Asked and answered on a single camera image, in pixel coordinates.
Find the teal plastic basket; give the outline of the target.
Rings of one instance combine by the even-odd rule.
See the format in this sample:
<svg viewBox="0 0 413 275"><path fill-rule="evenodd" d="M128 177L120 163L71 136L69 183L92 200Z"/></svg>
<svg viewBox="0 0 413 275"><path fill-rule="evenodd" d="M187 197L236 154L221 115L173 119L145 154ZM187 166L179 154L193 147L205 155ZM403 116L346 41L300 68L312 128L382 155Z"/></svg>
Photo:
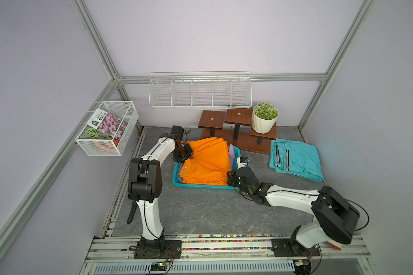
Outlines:
<svg viewBox="0 0 413 275"><path fill-rule="evenodd" d="M235 160L233 163L233 171L237 170L237 158L241 157L241 150L238 147L234 147L235 150ZM173 169L173 176L172 176L172 183L178 187L192 187L192 188L207 188L207 189L224 189L224 190L232 190L232 186L218 186L218 185L207 185L207 184L185 184L180 181L179 172L181 168L181 163L176 163Z"/></svg>

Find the orange pants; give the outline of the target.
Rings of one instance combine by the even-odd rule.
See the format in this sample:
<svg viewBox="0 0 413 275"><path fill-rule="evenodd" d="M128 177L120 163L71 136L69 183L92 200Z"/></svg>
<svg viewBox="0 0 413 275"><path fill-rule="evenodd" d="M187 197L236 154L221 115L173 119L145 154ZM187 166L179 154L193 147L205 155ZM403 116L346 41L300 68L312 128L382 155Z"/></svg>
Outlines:
<svg viewBox="0 0 413 275"><path fill-rule="evenodd" d="M209 137L187 143L193 150L179 172L184 184L226 186L231 171L228 144L221 137Z"/></svg>

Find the purple pants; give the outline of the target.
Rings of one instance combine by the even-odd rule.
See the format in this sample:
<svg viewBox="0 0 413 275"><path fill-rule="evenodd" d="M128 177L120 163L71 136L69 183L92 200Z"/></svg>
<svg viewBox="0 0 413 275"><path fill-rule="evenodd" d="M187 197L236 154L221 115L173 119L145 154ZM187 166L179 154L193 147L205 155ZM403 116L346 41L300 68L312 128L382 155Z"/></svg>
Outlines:
<svg viewBox="0 0 413 275"><path fill-rule="evenodd" d="M234 170L234 161L235 161L235 148L233 144L228 145L228 157L231 170Z"/></svg>

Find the teal pants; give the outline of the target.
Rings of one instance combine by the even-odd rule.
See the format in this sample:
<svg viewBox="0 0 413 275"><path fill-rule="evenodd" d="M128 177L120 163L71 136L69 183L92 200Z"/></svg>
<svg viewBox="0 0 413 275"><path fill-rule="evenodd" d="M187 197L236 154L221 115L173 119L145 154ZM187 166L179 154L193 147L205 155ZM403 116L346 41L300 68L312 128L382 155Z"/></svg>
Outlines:
<svg viewBox="0 0 413 275"><path fill-rule="evenodd" d="M325 179L316 146L303 142L272 140L268 165L277 173L295 175L315 182Z"/></svg>

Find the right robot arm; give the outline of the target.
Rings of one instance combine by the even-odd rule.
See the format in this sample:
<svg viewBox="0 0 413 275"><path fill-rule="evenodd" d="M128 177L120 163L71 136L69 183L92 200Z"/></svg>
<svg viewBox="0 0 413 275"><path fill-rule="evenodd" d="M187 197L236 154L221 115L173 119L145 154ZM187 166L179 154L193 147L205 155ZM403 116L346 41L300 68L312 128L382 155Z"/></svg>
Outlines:
<svg viewBox="0 0 413 275"><path fill-rule="evenodd" d="M227 176L229 186L258 205L286 207L314 216L313 222L297 226L288 239L286 248L292 254L330 240L342 245L352 242L360 212L333 188L296 190L261 182L244 160L239 160L238 169Z"/></svg>

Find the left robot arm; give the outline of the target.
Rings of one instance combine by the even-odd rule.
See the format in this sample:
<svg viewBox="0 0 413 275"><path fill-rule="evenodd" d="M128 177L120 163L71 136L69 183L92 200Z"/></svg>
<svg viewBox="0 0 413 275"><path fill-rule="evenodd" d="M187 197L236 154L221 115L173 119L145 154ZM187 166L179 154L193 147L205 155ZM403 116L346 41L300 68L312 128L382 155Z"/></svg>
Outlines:
<svg viewBox="0 0 413 275"><path fill-rule="evenodd" d="M193 155L193 150L183 137L187 132L173 126L171 132L162 134L157 143L142 157L133 158L129 165L128 199L132 201L127 223L133 222L137 210L142 221L142 238L157 241L163 238L164 229L159 217L158 198L163 187L161 165L171 155L182 163Z"/></svg>

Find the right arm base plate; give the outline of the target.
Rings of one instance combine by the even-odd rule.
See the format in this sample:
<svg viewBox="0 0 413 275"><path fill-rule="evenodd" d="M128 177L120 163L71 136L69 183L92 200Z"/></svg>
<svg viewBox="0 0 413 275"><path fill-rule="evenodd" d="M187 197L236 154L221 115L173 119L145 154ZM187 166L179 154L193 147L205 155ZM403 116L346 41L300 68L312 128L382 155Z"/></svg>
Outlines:
<svg viewBox="0 0 413 275"><path fill-rule="evenodd" d="M310 259L313 256L319 257L321 251L317 245L305 248L297 241L290 241L285 238L274 238L271 240L272 251L275 257L300 257Z"/></svg>

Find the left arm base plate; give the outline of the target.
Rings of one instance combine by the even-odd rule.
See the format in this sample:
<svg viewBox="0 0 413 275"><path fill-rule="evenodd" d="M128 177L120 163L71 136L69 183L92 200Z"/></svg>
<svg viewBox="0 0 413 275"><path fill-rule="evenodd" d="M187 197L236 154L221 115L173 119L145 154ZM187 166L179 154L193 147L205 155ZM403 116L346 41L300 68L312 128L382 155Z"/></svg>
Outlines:
<svg viewBox="0 0 413 275"><path fill-rule="evenodd" d="M166 241L164 239L148 240L141 238L135 247L136 260L179 259L182 252L182 241Z"/></svg>

